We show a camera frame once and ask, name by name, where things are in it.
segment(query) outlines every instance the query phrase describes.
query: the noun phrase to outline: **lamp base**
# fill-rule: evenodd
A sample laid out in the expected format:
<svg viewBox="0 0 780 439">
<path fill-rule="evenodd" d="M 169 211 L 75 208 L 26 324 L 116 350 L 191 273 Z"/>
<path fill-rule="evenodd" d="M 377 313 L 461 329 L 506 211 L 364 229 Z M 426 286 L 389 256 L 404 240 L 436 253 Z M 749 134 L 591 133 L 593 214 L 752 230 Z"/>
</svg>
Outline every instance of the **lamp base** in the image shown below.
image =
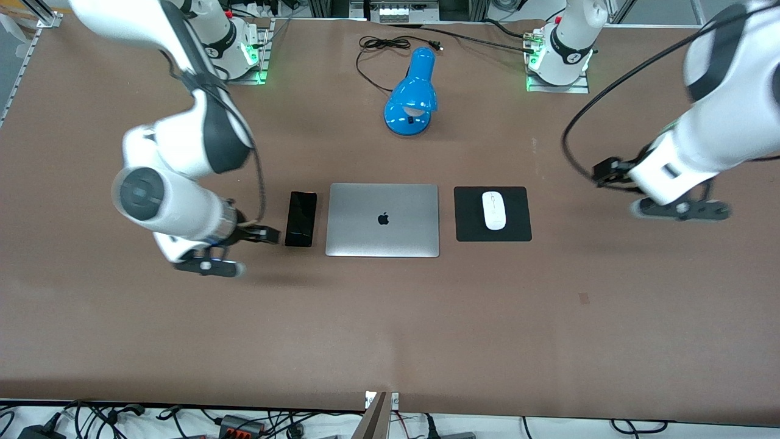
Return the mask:
<svg viewBox="0 0 780 439">
<path fill-rule="evenodd" d="M 402 136 L 413 136 L 422 133 L 431 123 L 431 112 L 410 109 L 407 112 L 403 105 L 388 101 L 385 105 L 385 124 L 390 131 Z"/>
</svg>

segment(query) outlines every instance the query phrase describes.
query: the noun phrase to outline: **floor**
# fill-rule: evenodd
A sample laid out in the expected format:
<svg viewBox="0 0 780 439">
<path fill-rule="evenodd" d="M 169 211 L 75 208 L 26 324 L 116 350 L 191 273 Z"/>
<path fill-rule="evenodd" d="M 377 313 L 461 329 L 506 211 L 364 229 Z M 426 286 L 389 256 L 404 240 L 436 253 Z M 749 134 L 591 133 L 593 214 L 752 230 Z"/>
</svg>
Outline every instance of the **floor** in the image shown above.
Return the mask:
<svg viewBox="0 0 780 439">
<path fill-rule="evenodd" d="M 24 427 L 30 425 L 44 425 L 59 408 L 54 407 L 24 407 L 13 409 L 15 412 L 8 431 L 4 437 L 18 437 Z M 136 439 L 168 439 L 180 438 L 182 434 L 176 429 L 173 419 L 161 421 L 155 419 L 160 409 L 148 409 L 140 418 L 133 415 L 122 415 L 117 427 L 129 438 Z M 57 431 L 65 434 L 68 439 L 76 438 L 73 413 L 70 409 L 59 420 Z M 225 415 L 239 416 L 244 419 L 265 418 L 268 413 L 263 412 L 237 412 L 224 410 L 207 410 L 207 414 L 214 417 Z M 276 417 L 278 412 L 271 412 Z M 390 434 L 388 439 L 415 438 L 420 435 L 427 437 L 428 425 L 425 416 L 419 413 L 402 413 L 404 425 L 408 430 L 406 434 L 395 416 L 392 416 Z M 477 439 L 528 439 L 529 436 L 523 430 L 522 420 L 516 416 L 464 416 L 434 414 L 437 431 L 440 435 L 474 433 Z M 8 416 L 0 419 L 0 426 L 4 427 L 8 422 Z M 219 437 L 219 427 L 214 425 L 199 410 L 183 410 L 177 415 L 183 432 L 188 437 L 207 435 L 207 437 Z M 87 410 L 82 409 L 79 415 L 79 424 L 87 420 Z M 337 435 L 340 438 L 351 437 L 360 417 L 354 414 L 343 416 L 319 415 L 303 422 L 303 439 L 325 439 Z M 602 419 L 556 419 L 556 418 L 526 418 L 530 439 L 630 439 L 629 436 L 620 434 L 612 429 L 609 421 Z M 268 428 L 268 421 L 262 421 Z M 635 422 L 638 430 L 653 430 L 659 427 L 658 423 Z M 627 424 L 618 421 L 618 428 L 628 429 Z M 108 428 L 104 428 L 100 437 L 90 436 L 94 439 L 100 437 L 113 437 Z M 701 425 L 670 423 L 668 428 L 658 434 L 643 434 L 648 439 L 724 439 L 739 437 L 741 439 L 780 439 L 780 429 L 769 427 L 733 427 L 718 425 Z"/>
<path fill-rule="evenodd" d="M 16 76 L 22 67 L 23 58 L 16 56 L 17 52 L 27 53 L 26 48 L 18 49 L 22 41 L 5 31 L 0 25 L 0 102 L 5 108 L 5 101 L 11 94 L 11 89 L 16 82 Z"/>
</svg>

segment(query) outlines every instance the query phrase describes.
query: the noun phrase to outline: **blue desk lamp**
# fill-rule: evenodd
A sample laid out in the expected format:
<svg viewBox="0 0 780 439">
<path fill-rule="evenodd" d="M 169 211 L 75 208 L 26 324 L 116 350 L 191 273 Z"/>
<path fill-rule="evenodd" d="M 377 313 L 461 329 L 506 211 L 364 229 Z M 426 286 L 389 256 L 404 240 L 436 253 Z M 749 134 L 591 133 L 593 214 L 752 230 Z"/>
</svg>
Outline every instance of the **blue desk lamp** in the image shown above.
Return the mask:
<svg viewBox="0 0 780 439">
<path fill-rule="evenodd" d="M 436 111 L 436 90 L 431 84 L 436 55 L 427 47 L 415 49 L 409 71 L 385 105 L 385 123 L 394 133 L 413 136 L 423 132 Z"/>
</svg>

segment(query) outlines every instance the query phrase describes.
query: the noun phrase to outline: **gray cable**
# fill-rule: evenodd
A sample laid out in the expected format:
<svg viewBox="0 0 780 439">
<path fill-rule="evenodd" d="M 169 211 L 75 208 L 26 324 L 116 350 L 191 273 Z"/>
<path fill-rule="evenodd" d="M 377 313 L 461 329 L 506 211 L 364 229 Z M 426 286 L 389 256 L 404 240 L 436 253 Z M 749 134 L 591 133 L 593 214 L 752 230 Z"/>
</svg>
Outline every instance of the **gray cable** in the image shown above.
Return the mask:
<svg viewBox="0 0 780 439">
<path fill-rule="evenodd" d="M 276 36 L 279 35 L 284 30 L 285 27 L 287 27 L 287 25 L 289 24 L 289 22 L 290 22 L 290 20 L 292 19 L 293 16 L 295 16 L 298 12 L 301 12 L 304 9 L 306 9 L 306 6 L 304 6 L 303 3 L 299 2 L 299 4 L 300 5 L 298 6 L 298 8 L 290 10 L 290 15 L 287 16 L 287 19 L 285 20 L 285 22 L 282 23 L 282 25 L 279 27 L 278 30 L 274 30 L 273 36 L 271 36 L 271 38 L 268 41 L 266 41 L 265 44 L 268 44 L 271 41 L 273 41 L 274 38 L 276 38 Z"/>
</svg>

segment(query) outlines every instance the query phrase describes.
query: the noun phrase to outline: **cable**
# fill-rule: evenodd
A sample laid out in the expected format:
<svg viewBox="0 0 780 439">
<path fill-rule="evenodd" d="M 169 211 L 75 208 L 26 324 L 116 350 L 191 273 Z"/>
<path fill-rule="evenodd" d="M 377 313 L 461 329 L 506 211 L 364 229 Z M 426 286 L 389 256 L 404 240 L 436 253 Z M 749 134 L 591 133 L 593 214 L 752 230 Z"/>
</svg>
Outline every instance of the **cable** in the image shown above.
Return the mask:
<svg viewBox="0 0 780 439">
<path fill-rule="evenodd" d="M 290 15 L 287 16 L 287 20 L 285 20 L 285 22 L 282 23 L 282 25 L 279 27 L 279 30 L 274 30 L 274 34 L 271 36 L 270 39 L 268 39 L 268 41 L 265 42 L 265 44 L 267 45 L 268 43 L 273 41 L 274 38 L 276 38 L 276 36 L 279 35 L 282 32 L 282 30 L 284 30 L 285 27 L 287 27 L 287 25 L 289 24 L 290 20 L 293 19 L 292 17 L 294 15 L 296 15 L 298 12 L 303 11 L 304 9 L 305 8 L 302 7 L 302 6 L 298 6 L 298 8 L 296 8 L 296 9 L 290 9 Z"/>
<path fill-rule="evenodd" d="M 642 70 L 646 69 L 648 66 L 652 65 L 654 62 L 658 61 L 661 58 L 664 58 L 665 56 L 669 55 L 670 53 L 676 51 L 677 49 L 684 47 L 685 45 L 688 45 L 691 41 L 696 40 L 697 38 L 709 34 L 710 32 L 720 29 L 723 26 L 727 26 L 731 23 L 736 22 L 737 20 L 742 20 L 747 17 L 750 17 L 754 14 L 757 14 L 759 12 L 763 12 L 769 9 L 773 9 L 778 7 L 777 3 L 773 3 L 770 6 L 765 6 L 763 8 L 755 9 L 753 11 L 741 14 L 739 16 L 731 17 L 727 20 L 723 20 L 720 23 L 716 23 L 712 26 L 703 28 L 696 33 L 690 35 L 689 37 L 685 37 L 682 40 L 676 42 L 675 44 L 667 47 L 666 49 L 660 51 L 659 53 L 651 56 L 646 61 L 642 62 L 639 66 L 634 67 L 631 69 L 628 73 L 624 74 L 620 78 L 618 78 L 615 82 L 612 84 L 609 84 L 604 90 L 600 91 L 596 96 L 594 96 L 593 99 L 590 100 L 569 122 L 569 125 L 566 126 L 566 128 L 563 130 L 563 135 L 561 136 L 561 150 L 563 152 L 564 157 L 566 158 L 566 161 L 569 162 L 569 165 L 577 171 L 577 173 L 581 176 L 583 176 L 585 179 L 593 183 L 593 177 L 591 176 L 590 172 L 586 170 L 582 165 L 580 165 L 579 162 L 574 158 L 574 155 L 571 152 L 571 148 L 569 147 L 569 133 L 571 133 L 572 129 L 576 125 L 576 123 L 585 115 L 585 113 L 593 108 L 594 105 L 596 105 L 600 100 L 604 98 L 610 91 L 615 90 L 620 84 L 623 84 L 627 80 L 631 79 L 634 75 L 641 72 Z M 771 160 L 777 160 L 780 159 L 780 155 L 775 155 L 772 157 L 762 157 L 759 159 L 753 159 L 751 161 L 753 162 L 768 162 Z M 622 188 L 619 187 L 611 187 L 611 186 L 602 186 L 607 187 L 610 189 L 616 189 L 616 190 L 622 190 Z"/>
<path fill-rule="evenodd" d="M 256 15 L 254 15 L 253 13 L 251 13 L 249 11 L 243 11 L 241 9 L 236 9 L 236 8 L 233 7 L 233 5 L 230 5 L 228 7 L 230 8 L 230 12 L 232 12 L 232 14 L 234 16 L 238 16 L 238 17 L 242 17 L 242 18 L 263 18 L 261 16 L 256 16 Z M 236 15 L 236 12 L 240 12 L 240 13 L 245 14 L 245 15 Z"/>
<path fill-rule="evenodd" d="M 78 439 L 83 439 L 83 434 L 81 433 L 81 429 L 84 427 L 85 424 L 87 424 L 87 421 L 90 420 L 90 417 L 87 416 L 87 420 L 84 421 L 84 424 L 79 426 L 79 418 L 81 415 L 81 404 L 76 405 L 76 414 L 73 415 L 73 429 L 76 431 L 76 437 Z M 94 416 L 95 419 L 97 419 L 97 415 L 94 413 L 91 414 L 91 416 Z"/>
<path fill-rule="evenodd" d="M 402 50 L 407 50 L 412 47 L 412 43 L 410 42 L 410 40 L 422 41 L 423 43 L 431 46 L 434 50 L 437 51 L 442 50 L 440 42 L 425 40 L 423 38 L 414 37 L 412 35 L 402 35 L 400 37 L 395 37 L 390 40 L 386 40 L 384 38 L 377 38 L 371 35 L 366 35 L 361 37 L 360 40 L 357 42 L 357 44 L 360 46 L 360 52 L 357 52 L 357 57 L 355 58 L 355 69 L 357 70 L 358 74 L 363 77 L 364 80 L 367 80 L 369 82 L 369 84 L 373 85 L 379 90 L 392 92 L 392 88 L 382 87 L 381 85 L 373 82 L 371 78 L 369 78 L 368 76 L 366 76 L 365 73 L 363 73 L 363 71 L 360 69 L 360 57 L 363 56 L 363 53 L 377 52 L 385 48 L 399 48 Z"/>
<path fill-rule="evenodd" d="M 395 415 L 398 416 L 398 421 L 401 422 L 401 427 L 403 427 L 403 433 L 406 435 L 406 439 L 412 439 L 411 437 L 409 437 L 409 431 L 406 429 L 406 423 L 403 422 L 401 413 L 399 413 L 398 410 L 394 410 L 393 413 L 395 413 Z"/>
<path fill-rule="evenodd" d="M 206 416 L 208 420 L 210 420 L 215 425 L 220 425 L 222 423 L 222 418 L 218 418 L 216 416 L 212 417 L 208 413 L 206 413 L 206 410 L 200 409 L 200 412 L 203 413 L 203 416 Z"/>
<path fill-rule="evenodd" d="M 526 417 L 521 416 L 520 419 L 523 421 L 523 429 L 526 431 L 526 437 L 528 439 L 534 439 L 534 437 L 531 436 L 530 430 L 528 430 L 528 421 L 526 420 Z"/>
<path fill-rule="evenodd" d="M 11 423 L 13 423 L 14 418 L 16 418 L 16 414 L 14 412 L 3 412 L 0 414 L 0 419 L 5 418 L 6 416 L 9 417 L 8 423 L 3 427 L 2 430 L 0 430 L 0 437 L 2 437 L 3 434 L 5 434 L 6 431 L 11 427 Z"/>
<path fill-rule="evenodd" d="M 436 431 L 436 423 L 434 422 L 434 417 L 431 416 L 430 413 L 424 413 L 424 415 L 428 419 L 428 439 L 441 439 L 441 436 L 439 436 L 438 431 Z"/>
<path fill-rule="evenodd" d="M 162 50 L 160 51 L 160 53 L 168 61 L 168 75 L 176 80 L 185 82 L 185 80 L 180 75 L 176 74 L 176 72 L 174 71 L 173 60 L 171 60 L 171 57 L 168 55 L 168 53 Z M 247 221 L 245 223 L 240 223 L 238 224 L 238 226 L 247 227 L 254 224 L 258 224 L 265 217 L 265 210 L 267 207 L 268 200 L 265 194 L 265 177 L 263 175 L 263 165 L 260 159 L 260 153 L 257 152 L 257 145 L 254 143 L 254 137 L 252 136 L 249 127 L 247 127 L 244 123 L 241 122 L 242 118 L 239 116 L 239 114 L 230 105 L 228 105 L 225 101 L 223 101 L 222 97 L 219 94 L 211 90 L 210 87 L 206 87 L 203 84 L 198 84 L 198 89 L 203 90 L 203 92 L 209 95 L 212 99 L 214 99 L 214 101 L 217 102 L 219 106 L 221 106 L 224 110 L 229 112 L 233 116 L 233 118 L 236 119 L 236 122 L 238 122 L 238 124 L 241 125 L 241 127 L 244 130 L 244 134 L 246 135 L 246 138 L 249 139 L 251 152 L 254 154 L 254 164 L 257 172 L 257 191 L 259 194 L 259 201 L 258 201 L 259 207 L 258 207 L 257 217 L 255 219 L 251 221 Z"/>
<path fill-rule="evenodd" d="M 563 8 L 563 9 L 559 10 L 558 12 L 556 12 L 556 13 L 552 14 L 551 16 L 547 17 L 547 19 L 545 21 L 552 20 L 555 16 L 557 16 L 559 13 L 561 13 L 561 12 L 563 12 L 565 10 L 566 10 L 566 8 Z"/>
<path fill-rule="evenodd" d="M 188 439 L 189 436 L 184 434 L 184 430 L 182 430 L 182 424 L 179 423 L 179 417 L 176 415 L 177 412 L 178 412 L 178 410 L 173 413 L 173 423 L 176 424 L 176 429 L 179 431 L 179 434 L 182 435 L 182 439 Z"/>
<path fill-rule="evenodd" d="M 87 418 L 89 424 L 87 424 L 87 430 L 84 432 L 84 439 L 87 439 L 90 436 L 90 430 L 92 430 L 92 426 L 94 425 L 95 421 L 98 420 L 98 416 L 95 415 L 94 413 L 91 413 L 90 416 L 91 416 L 91 420 L 89 417 Z"/>
<path fill-rule="evenodd" d="M 631 427 L 631 430 L 622 430 L 620 427 L 618 427 L 616 421 L 623 421 L 624 423 L 627 423 L 629 427 Z M 653 429 L 653 430 L 637 430 L 636 427 L 631 423 L 631 421 L 627 419 L 610 419 L 609 425 L 612 426 L 612 428 L 617 431 L 620 434 L 625 434 L 626 436 L 634 436 L 634 439 L 640 439 L 640 434 L 656 434 L 660 433 L 663 430 L 666 430 L 666 427 L 669 427 L 668 421 L 659 421 L 661 422 L 661 426 L 659 428 Z"/>
<path fill-rule="evenodd" d="M 495 43 L 493 41 L 481 40 L 479 38 L 470 37 L 468 35 L 456 34 L 454 32 L 450 32 L 448 30 L 434 29 L 433 27 L 419 27 L 418 29 L 420 29 L 420 30 L 429 30 L 431 32 L 438 32 L 439 34 L 449 35 L 450 37 L 462 38 L 464 40 L 473 41 L 473 42 L 479 43 L 481 45 L 488 45 L 488 46 L 493 46 L 493 47 L 497 47 L 497 48 L 505 48 L 505 49 L 508 49 L 508 50 L 515 50 L 515 51 L 522 52 L 522 53 L 534 53 L 534 50 L 530 49 L 530 48 L 521 48 L 521 47 L 516 47 L 516 46 L 503 45 L 501 43 Z"/>
<path fill-rule="evenodd" d="M 504 27 L 504 25 L 501 24 L 500 22 L 498 22 L 497 20 L 492 20 L 492 19 L 486 18 L 486 19 L 484 19 L 482 21 L 484 23 L 494 24 L 501 32 L 509 35 L 510 37 L 523 39 L 523 34 L 516 34 L 516 33 L 512 32 L 511 30 L 509 30 L 506 27 Z"/>
<path fill-rule="evenodd" d="M 515 13 L 528 3 L 528 0 L 491 0 L 491 3 L 504 12 Z"/>
<path fill-rule="evenodd" d="M 122 439 L 127 439 L 127 436 L 125 436 L 125 434 L 119 428 L 117 428 L 114 425 L 114 423 L 108 417 L 106 417 L 106 415 L 103 414 L 102 410 L 98 410 L 96 407 L 82 401 L 76 401 L 75 404 L 76 404 L 76 410 L 78 410 L 80 405 L 84 405 L 85 407 L 88 407 L 90 410 L 92 410 L 92 413 L 94 413 L 97 418 L 103 421 L 100 428 L 97 429 L 98 438 L 100 437 L 100 432 L 103 429 L 103 427 L 108 425 L 109 427 L 111 427 L 111 430 L 114 432 L 115 439 L 117 437 L 121 437 Z"/>
</svg>

